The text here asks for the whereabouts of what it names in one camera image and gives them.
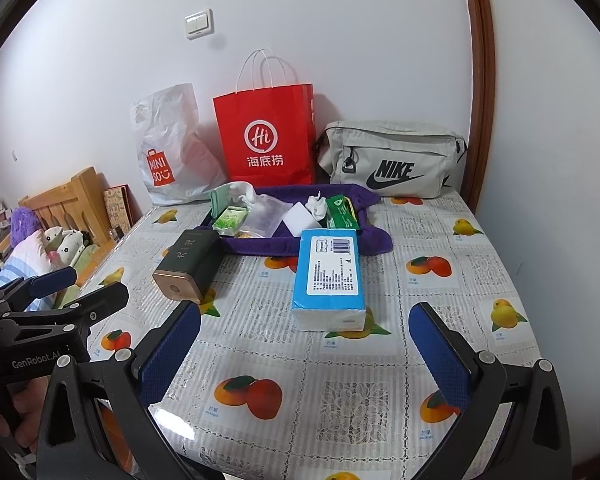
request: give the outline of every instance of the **purple plush toy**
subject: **purple plush toy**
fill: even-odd
[[[36,214],[28,207],[19,207],[11,213],[11,247],[42,229],[42,224]]]

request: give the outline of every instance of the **gray nike waist bag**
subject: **gray nike waist bag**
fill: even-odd
[[[318,163],[332,184],[359,184],[382,196],[434,198],[466,151],[464,139],[433,124],[327,124]]]

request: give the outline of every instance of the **human hand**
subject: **human hand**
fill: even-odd
[[[40,416],[42,416],[48,384],[47,377],[38,377],[30,380],[24,390],[11,395],[13,407],[22,415],[22,422],[16,428],[13,437],[19,446],[28,447],[33,453],[38,449]],[[10,433],[7,421],[0,415],[0,436],[8,436]]]

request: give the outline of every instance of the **blue gripper pad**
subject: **blue gripper pad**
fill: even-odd
[[[63,290],[72,286],[77,279],[77,274],[73,267],[54,270],[42,276],[36,276],[29,282],[27,291],[32,298],[41,300],[58,290]]]
[[[471,399],[469,370],[419,303],[409,312],[409,334],[446,403],[464,412]]]
[[[140,402],[159,402],[200,332],[200,308],[190,303],[140,370]]]

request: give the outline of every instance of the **plastic tablecloth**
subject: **plastic tablecloth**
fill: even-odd
[[[119,279],[130,295],[92,328],[93,359],[110,357],[102,345],[110,332],[127,332],[134,346],[174,309],[152,272],[208,210],[208,203],[154,208],[85,283],[82,294]],[[359,336],[296,329],[296,259],[224,259],[200,305],[200,334],[164,399],[150,407],[177,452],[246,480],[409,479],[456,418],[409,335],[412,305],[428,301],[474,349],[504,363],[540,357],[516,289],[458,193],[386,198],[369,218],[395,247],[361,258],[370,315]],[[486,465],[507,411],[500,407],[469,477]]]

